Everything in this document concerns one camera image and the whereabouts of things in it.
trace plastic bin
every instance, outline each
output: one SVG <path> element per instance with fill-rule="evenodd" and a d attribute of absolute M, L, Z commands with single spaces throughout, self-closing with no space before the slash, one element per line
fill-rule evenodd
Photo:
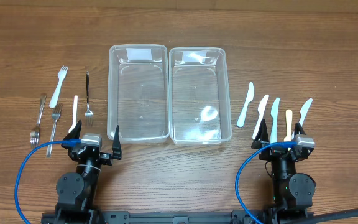
<path fill-rule="evenodd" d="M 169 53 L 171 130 L 175 144 L 219 144 L 231 138 L 226 54 L 212 47 Z"/>
<path fill-rule="evenodd" d="M 117 124 L 123 144 L 164 142 L 170 134 L 167 48 L 154 44 L 110 48 L 107 135 Z"/>

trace wooden table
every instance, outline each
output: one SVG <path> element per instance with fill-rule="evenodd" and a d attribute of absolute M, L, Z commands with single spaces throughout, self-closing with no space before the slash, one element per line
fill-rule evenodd
<path fill-rule="evenodd" d="M 62 65 L 70 67 L 60 95 L 63 113 L 55 139 L 71 126 L 73 95 L 83 119 L 85 71 L 91 74 L 94 126 L 106 135 L 109 48 L 117 44 L 221 47 L 227 54 L 232 139 L 221 146 L 125 145 L 123 158 L 103 167 L 96 204 L 103 210 L 202 212 L 241 209 L 234 193 L 240 164 L 254 150 L 251 135 L 259 100 L 270 94 L 265 112 L 272 123 L 273 99 L 281 98 L 278 138 L 285 136 L 285 110 L 314 102 L 304 123 L 316 149 L 297 171 L 311 175 L 317 214 L 358 207 L 358 14 L 257 11 L 109 9 L 0 6 L 0 223 L 22 223 L 13 200 L 17 171 L 30 151 L 39 95 L 47 105 Z M 249 82 L 255 97 L 246 126 L 236 122 Z M 49 140 L 52 110 L 45 105 L 41 140 Z M 39 223 L 57 202 L 58 178 L 75 170 L 64 149 L 45 150 L 28 161 L 19 187 L 26 217 Z M 241 177 L 241 195 L 253 209 L 272 202 L 264 162 L 255 159 Z M 338 223 L 358 223 L 358 218 Z"/>

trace utensil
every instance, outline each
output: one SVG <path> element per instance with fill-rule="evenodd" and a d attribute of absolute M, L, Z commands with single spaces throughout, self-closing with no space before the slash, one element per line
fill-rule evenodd
<path fill-rule="evenodd" d="M 42 111 L 44 110 L 44 104 L 46 99 L 47 99 L 47 95 L 45 93 L 42 93 L 40 97 L 40 111 L 38 113 L 37 125 L 30 132 L 30 145 L 32 149 L 38 146 L 38 141 L 40 139 L 41 116 L 42 116 Z"/>
<path fill-rule="evenodd" d="M 249 86 L 248 86 L 248 93 L 246 96 L 246 101 L 244 102 L 244 106 L 242 107 L 239 120 L 237 121 L 237 126 L 239 128 L 242 128 L 244 126 L 244 123 L 246 122 L 246 114 L 247 114 L 248 104 L 253 99 L 254 99 L 254 84 L 252 82 L 250 82 Z"/>
<path fill-rule="evenodd" d="M 254 133 L 252 135 L 252 139 L 255 140 L 256 135 L 258 134 L 259 131 L 259 126 L 260 126 L 260 122 L 262 121 L 262 119 L 264 118 L 264 113 L 265 113 L 265 108 L 266 108 L 266 104 L 267 104 L 267 100 L 269 99 L 269 95 L 265 95 L 262 100 L 259 103 L 258 106 L 258 113 L 259 113 L 259 118 L 258 118 L 258 122 L 256 122 L 256 126 L 254 129 Z"/>
<path fill-rule="evenodd" d="M 60 118 L 60 113 L 62 112 L 62 107 L 63 107 L 63 105 L 61 103 L 59 103 L 53 110 L 53 113 L 52 113 L 53 129 L 52 129 L 52 134 L 50 135 L 49 141 L 53 141 L 53 138 L 55 137 L 56 124 Z M 47 149 L 47 158 L 50 158 L 51 155 L 52 155 L 52 145 L 49 145 L 48 149 Z"/>
<path fill-rule="evenodd" d="M 287 136 L 285 136 L 284 141 L 291 141 L 292 110 L 285 111 L 285 120 L 287 122 Z"/>
<path fill-rule="evenodd" d="M 73 125 L 72 125 L 71 128 L 68 130 L 69 133 L 75 128 L 75 125 L 77 124 L 77 105 L 78 105 L 78 96 L 74 96 L 74 103 L 73 103 Z"/>
<path fill-rule="evenodd" d="M 306 115 L 308 114 L 309 111 L 309 107 L 311 105 L 311 103 L 313 102 L 313 99 L 310 98 L 308 99 L 302 106 L 301 108 L 301 118 L 299 119 L 299 123 L 301 124 L 301 126 L 303 126 L 303 122 L 305 121 Z"/>
<path fill-rule="evenodd" d="M 277 97 L 273 103 L 272 111 L 270 115 L 273 118 L 273 125 L 272 125 L 272 133 L 270 134 L 270 143 L 277 142 L 277 116 L 278 116 L 278 105 L 280 104 L 280 99 Z"/>
<path fill-rule="evenodd" d="M 57 83 L 56 90 L 53 93 L 52 98 L 50 99 L 50 103 L 49 103 L 50 108 L 56 107 L 57 101 L 59 99 L 60 89 L 62 88 L 63 80 L 66 78 L 67 71 L 68 71 L 68 66 L 63 66 L 60 69 L 59 74 L 57 75 L 57 77 L 59 78 L 59 82 Z"/>
<path fill-rule="evenodd" d="M 86 112 L 85 112 L 85 125 L 92 126 L 93 112 L 90 110 L 90 73 L 86 71 Z"/>

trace plastic cutlery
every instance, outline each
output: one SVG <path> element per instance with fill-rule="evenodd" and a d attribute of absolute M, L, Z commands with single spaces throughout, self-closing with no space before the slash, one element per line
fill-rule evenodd
<path fill-rule="evenodd" d="M 244 106 L 242 107 L 239 120 L 237 121 L 237 126 L 239 128 L 242 128 L 244 126 L 244 123 L 246 122 L 246 114 L 247 114 L 248 104 L 253 99 L 254 99 L 254 84 L 252 82 L 250 82 L 249 86 L 248 86 L 248 93 L 246 96 L 246 101 L 244 102 Z"/>
<path fill-rule="evenodd" d="M 285 120 L 287 122 L 287 136 L 285 136 L 284 141 L 291 141 L 292 110 L 285 111 Z"/>
<path fill-rule="evenodd" d="M 299 123 L 301 124 L 301 126 L 303 126 L 303 122 L 305 121 L 306 115 L 308 114 L 309 108 L 311 103 L 313 102 L 313 99 L 310 98 L 308 99 L 302 106 L 301 108 L 301 118 L 299 119 Z"/>
<path fill-rule="evenodd" d="M 77 105 L 78 105 L 78 96 L 74 96 L 74 103 L 73 103 L 73 124 L 71 128 L 68 130 L 70 133 L 77 124 Z"/>
<path fill-rule="evenodd" d="M 56 90 L 53 93 L 52 98 L 50 99 L 50 103 L 49 103 L 50 108 L 55 108 L 57 105 L 60 89 L 62 88 L 63 80 L 66 78 L 67 71 L 68 71 L 68 66 L 63 66 L 57 75 L 57 77 L 59 78 L 59 82 L 57 83 Z"/>
<path fill-rule="evenodd" d="M 259 131 L 259 126 L 260 126 L 260 122 L 262 121 L 262 119 L 264 118 L 264 113 L 265 113 L 265 108 L 266 108 L 266 104 L 267 104 L 267 100 L 269 99 L 268 95 L 265 95 L 262 100 L 259 103 L 258 106 L 258 113 L 259 113 L 259 118 L 258 118 L 258 122 L 256 122 L 256 126 L 254 129 L 254 133 L 252 135 L 252 139 L 255 140 L 256 135 L 258 134 Z"/>
<path fill-rule="evenodd" d="M 277 142 L 277 116 L 278 116 L 278 105 L 280 104 L 280 99 L 277 97 L 273 103 L 272 111 L 270 115 L 273 118 L 273 125 L 272 125 L 272 133 L 270 134 L 270 143 Z"/>

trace metal fork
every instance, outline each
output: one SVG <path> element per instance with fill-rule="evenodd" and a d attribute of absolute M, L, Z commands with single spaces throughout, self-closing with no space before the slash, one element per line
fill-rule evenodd
<path fill-rule="evenodd" d="M 49 141 L 53 141 L 53 138 L 55 137 L 56 124 L 60 118 L 60 113 L 62 112 L 62 107 L 63 107 L 63 105 L 61 103 L 59 103 L 53 110 L 52 119 L 53 119 L 54 123 L 53 123 L 52 134 L 50 135 Z M 52 155 L 52 145 L 49 145 L 48 149 L 47 149 L 47 158 L 50 158 L 51 155 Z"/>
<path fill-rule="evenodd" d="M 86 71 L 86 112 L 85 125 L 91 127 L 93 124 L 93 112 L 90 110 L 90 73 Z"/>
<path fill-rule="evenodd" d="M 32 149 L 38 146 L 38 141 L 40 139 L 41 116 L 42 116 L 42 111 L 44 110 L 44 104 L 46 99 L 47 99 L 47 95 L 45 93 L 42 93 L 40 97 L 40 111 L 38 113 L 37 125 L 30 132 L 30 145 Z"/>

